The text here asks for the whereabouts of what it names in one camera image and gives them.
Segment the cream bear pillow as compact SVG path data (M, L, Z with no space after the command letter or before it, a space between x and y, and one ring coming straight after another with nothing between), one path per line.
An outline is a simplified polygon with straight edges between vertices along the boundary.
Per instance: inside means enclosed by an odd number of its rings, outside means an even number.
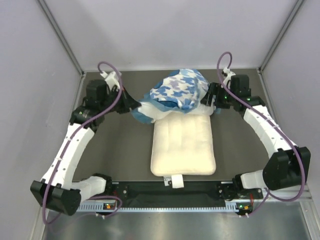
M154 123L150 171L165 186L181 189L184 176L210 176L216 169L210 116L173 112Z

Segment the blue white bear pillowcase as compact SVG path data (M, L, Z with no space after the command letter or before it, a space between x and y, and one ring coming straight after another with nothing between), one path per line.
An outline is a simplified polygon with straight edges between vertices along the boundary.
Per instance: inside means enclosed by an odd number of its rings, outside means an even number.
M207 79L196 69L174 70L138 100L141 106L131 114L144 124L153 124L171 113L210 116L216 110L214 100L201 103L209 86Z

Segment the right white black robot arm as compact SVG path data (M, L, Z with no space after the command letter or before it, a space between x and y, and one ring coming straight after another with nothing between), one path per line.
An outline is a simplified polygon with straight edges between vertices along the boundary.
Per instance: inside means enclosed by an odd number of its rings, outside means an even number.
M269 157L263 169L237 174L232 179L234 194L245 198L252 189L266 189L278 201L299 199L308 178L310 150L296 145L281 130L262 98L252 95L247 75L231 72L224 77L220 83L205 83L201 104L218 109L233 108L253 129ZM283 199L272 194L272 191L295 186L300 189L294 197Z

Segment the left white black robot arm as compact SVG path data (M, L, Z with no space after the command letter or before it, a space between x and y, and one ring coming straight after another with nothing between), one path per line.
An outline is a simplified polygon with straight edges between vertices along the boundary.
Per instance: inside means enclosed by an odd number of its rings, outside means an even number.
M95 173L74 182L73 177L87 144L109 112L128 113L140 107L121 85L117 75L91 80L82 104L71 114L62 145L41 180L30 191L43 210L72 216L80 204L96 195L109 198L114 191L110 176Z

